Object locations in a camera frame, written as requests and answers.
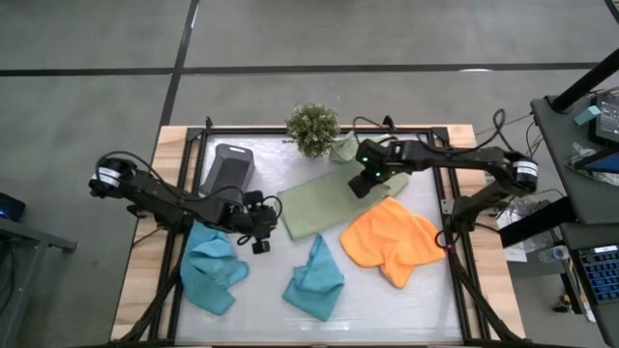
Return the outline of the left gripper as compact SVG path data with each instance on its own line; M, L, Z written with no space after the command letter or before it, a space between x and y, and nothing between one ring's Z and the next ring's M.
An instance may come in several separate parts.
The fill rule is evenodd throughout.
M256 240L251 245L253 254L263 254L271 250L268 239L277 227L278 213L268 205L251 206L248 210L235 206L224 218L222 226L226 233L249 235Z

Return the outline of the blue microfiber towel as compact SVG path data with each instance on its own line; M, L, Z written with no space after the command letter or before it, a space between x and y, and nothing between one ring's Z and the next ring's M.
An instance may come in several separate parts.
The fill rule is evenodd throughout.
M310 316L326 322L335 310L344 284L344 275L325 240L317 235L307 263L294 268L282 297Z
M180 276L188 301L214 315L224 315L236 302L228 288L250 269L239 260L227 235L196 221L182 257Z

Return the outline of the green microfiber towel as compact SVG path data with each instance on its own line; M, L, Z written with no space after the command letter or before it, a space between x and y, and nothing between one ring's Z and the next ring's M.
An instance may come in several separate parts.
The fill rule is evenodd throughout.
M339 165L319 177L278 192L283 204L281 218L293 241L357 218L388 196L396 196L409 183L400 173L371 188L359 198L348 183L363 170L358 162Z
M350 131L341 138L336 139L329 151L329 160L338 163L349 162L355 159L359 146L365 135L359 135Z

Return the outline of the orange microfiber towel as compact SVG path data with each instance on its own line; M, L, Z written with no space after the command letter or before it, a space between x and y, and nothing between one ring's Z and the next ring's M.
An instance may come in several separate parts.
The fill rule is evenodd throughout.
M339 241L358 266L379 268L394 287L402 289L416 267L445 257L435 242L437 235L438 229L427 218L387 197L355 219Z

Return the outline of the small artificial potted plant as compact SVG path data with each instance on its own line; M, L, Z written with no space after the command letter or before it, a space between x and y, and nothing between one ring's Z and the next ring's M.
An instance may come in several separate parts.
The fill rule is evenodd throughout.
M308 158L323 156L339 134L337 112L324 103L304 102L285 121L287 133Z

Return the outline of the grey plastic bin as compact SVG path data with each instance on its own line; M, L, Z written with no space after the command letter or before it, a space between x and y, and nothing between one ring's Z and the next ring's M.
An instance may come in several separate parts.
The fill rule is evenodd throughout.
M254 155L249 148L220 143L215 147L213 160L199 193L215 193L223 200L243 203L243 192L249 186L254 172Z

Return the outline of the white paper sheets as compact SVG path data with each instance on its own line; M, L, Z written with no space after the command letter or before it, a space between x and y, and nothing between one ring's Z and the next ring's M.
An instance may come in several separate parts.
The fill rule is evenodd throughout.
M500 215L498 215L495 219L496 225L498 228L506 227L513 222L519 221L521 218L521 214L516 210L506 210ZM526 251L524 249L524 244L519 243L513 246L505 247L504 253L506 256L506 260L509 262L517 262L517 263L526 263L527 256Z

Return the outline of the grey computer cart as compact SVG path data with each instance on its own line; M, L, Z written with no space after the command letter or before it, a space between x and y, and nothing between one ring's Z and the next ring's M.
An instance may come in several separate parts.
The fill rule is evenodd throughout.
M531 102L535 121L553 160L565 197L569 197L577 221L558 225L565 244L573 257L576 272L591 302L604 342L619 348L619 303L596 304L587 288L585 274L578 261L578 251L583 248L619 245L619 187L589 179L566 166L572 156L573 144L601 150L615 144L600 144L589 139L589 126L578 126L574 117L592 105L589 98L576 101L562 113L553 111L553 98Z

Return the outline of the clear plastic bag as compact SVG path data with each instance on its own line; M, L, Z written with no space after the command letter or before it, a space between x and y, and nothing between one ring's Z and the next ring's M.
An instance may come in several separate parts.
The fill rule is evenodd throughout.
M581 146L578 143L573 144L572 156L567 160L566 166L572 169L574 172L581 174L589 179L603 182L612 186L619 187L619 174L604 173L588 171L584 169L584 164L587 158L593 156L596 153L614 153L619 152L619 145L603 148L601 150L594 150Z

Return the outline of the clear plastic bottle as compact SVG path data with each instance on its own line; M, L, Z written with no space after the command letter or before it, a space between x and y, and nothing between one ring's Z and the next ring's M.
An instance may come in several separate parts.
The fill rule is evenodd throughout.
M538 259L545 264L563 262L570 259L570 252L564 245L551 246L541 250Z

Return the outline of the small teal box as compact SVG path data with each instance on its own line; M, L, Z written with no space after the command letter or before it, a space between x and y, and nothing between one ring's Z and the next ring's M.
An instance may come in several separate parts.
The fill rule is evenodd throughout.
M582 110L578 115L576 115L574 117L574 122L578 126L583 126L595 120L601 114L601 110L596 105L591 105Z

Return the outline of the black slanted pole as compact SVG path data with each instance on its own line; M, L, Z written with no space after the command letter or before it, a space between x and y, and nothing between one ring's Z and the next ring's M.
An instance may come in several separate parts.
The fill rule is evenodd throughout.
M557 113L564 112L575 102L588 94L590 90L617 71L619 71L619 47L581 77L575 84L556 97L550 103L551 109Z

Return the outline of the blue tablet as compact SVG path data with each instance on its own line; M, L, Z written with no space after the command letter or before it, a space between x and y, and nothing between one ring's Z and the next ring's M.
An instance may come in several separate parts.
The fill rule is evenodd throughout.
M596 153L587 158L584 169L588 171L619 174L619 152Z

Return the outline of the grey side table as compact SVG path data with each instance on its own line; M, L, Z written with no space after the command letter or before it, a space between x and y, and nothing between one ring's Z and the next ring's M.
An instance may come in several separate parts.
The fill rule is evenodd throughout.
M77 241L0 217L0 348L15 348L37 273L50 247L74 253Z

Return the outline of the blue-lit black device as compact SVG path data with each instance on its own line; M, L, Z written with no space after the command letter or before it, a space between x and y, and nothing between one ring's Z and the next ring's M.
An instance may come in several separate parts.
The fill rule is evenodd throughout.
M0 218L19 222L23 218L25 208L24 202L0 192Z

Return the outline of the backlit computer keyboard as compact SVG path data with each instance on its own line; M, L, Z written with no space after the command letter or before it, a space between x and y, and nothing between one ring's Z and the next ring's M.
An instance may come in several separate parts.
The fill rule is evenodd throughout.
M580 249L578 261L595 303L619 303L619 245Z

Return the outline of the black metal table frame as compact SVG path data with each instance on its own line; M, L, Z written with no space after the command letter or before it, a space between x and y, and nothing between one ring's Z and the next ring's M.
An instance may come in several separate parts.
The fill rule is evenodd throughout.
M287 137L285 126L212 126L207 117L207 126L163 126L158 133L153 164L165 179L176 180L183 189L197 191L198 169L204 169L207 141L216 135L239 135L256 137L272 135ZM441 144L454 140L457 145L475 143L471 125L421 125L398 126L402 135L429 134L438 132ZM457 198L461 193L475 193L482 188L485 178L481 173L468 169L432 169L437 202ZM499 317L513 334L524 337L521 314L511 281L503 247L489 217L480 217L480 225L473 236L461 235L456 242L458 260L466 269L471 281L478 287ZM152 247L132 248L125 273L119 304L109 342L103 348L179 348L224 346L227 343L180 344L175 342L178 332L183 286L175 279L169 289L165 288L173 268L180 265L187 236L166 232L166 237L152 237ZM475 304L463 284L453 275L458 323L461 333L470 340L495 340L498 332L491 328L490 321ZM143 329L140 336L129 336L133 328Z

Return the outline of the black cart bracket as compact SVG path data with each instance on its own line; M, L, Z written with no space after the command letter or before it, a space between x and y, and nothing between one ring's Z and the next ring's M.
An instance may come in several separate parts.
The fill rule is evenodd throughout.
M575 222L577 217L569 197L549 203L540 210L499 230L503 247L511 247L564 222Z

